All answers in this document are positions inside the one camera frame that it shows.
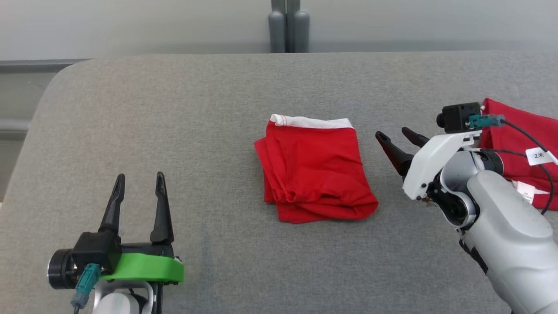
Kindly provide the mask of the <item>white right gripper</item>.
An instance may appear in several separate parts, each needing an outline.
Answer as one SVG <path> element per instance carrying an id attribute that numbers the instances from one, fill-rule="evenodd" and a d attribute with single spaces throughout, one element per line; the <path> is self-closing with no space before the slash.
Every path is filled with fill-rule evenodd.
<path id="1" fill-rule="evenodd" d="M 409 154 L 394 145 L 391 138 L 377 131 L 375 138 L 381 145 L 385 155 L 403 181 L 403 191 L 410 199 L 425 198 L 427 187 L 434 177 L 443 169 L 460 148 L 474 144 L 481 130 L 468 133 L 453 133 L 434 136 L 429 139 L 415 133 L 408 127 L 402 127 L 402 134 L 420 150 L 416 155 Z"/>

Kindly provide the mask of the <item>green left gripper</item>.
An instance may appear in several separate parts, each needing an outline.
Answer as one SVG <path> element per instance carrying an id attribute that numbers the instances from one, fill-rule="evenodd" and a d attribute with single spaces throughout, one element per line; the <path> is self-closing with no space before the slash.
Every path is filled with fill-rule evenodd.
<path id="1" fill-rule="evenodd" d="M 120 205 L 124 200 L 126 177 L 117 176 L 112 194 L 104 211 L 99 232 L 119 233 Z M 157 197 L 155 224 L 151 231 L 151 243 L 123 244 L 122 256 L 112 274 L 103 273 L 101 280 L 146 281 L 178 284 L 184 281 L 185 266 L 178 258 L 171 243 L 175 240 L 165 175 L 156 175 Z"/>

